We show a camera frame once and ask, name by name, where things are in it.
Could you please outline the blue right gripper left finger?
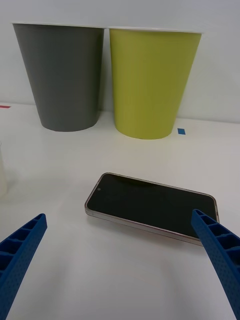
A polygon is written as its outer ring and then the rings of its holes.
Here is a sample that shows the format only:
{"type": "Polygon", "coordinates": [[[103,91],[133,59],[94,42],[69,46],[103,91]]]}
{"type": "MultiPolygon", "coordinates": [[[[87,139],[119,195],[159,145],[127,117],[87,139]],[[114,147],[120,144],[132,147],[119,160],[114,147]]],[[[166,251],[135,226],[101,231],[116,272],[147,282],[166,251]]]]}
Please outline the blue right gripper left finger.
{"type": "Polygon", "coordinates": [[[5,320],[33,256],[47,230],[44,213],[0,243],[0,319],[5,320]]]}

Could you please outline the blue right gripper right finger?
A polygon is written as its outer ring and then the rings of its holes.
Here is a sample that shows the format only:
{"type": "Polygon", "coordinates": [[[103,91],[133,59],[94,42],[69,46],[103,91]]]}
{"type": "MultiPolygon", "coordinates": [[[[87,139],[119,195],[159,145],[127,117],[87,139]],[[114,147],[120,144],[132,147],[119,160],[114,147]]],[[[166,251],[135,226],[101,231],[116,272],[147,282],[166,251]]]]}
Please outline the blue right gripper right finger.
{"type": "Polygon", "coordinates": [[[236,319],[240,319],[240,238],[200,210],[191,225],[224,289],[236,319]]]}

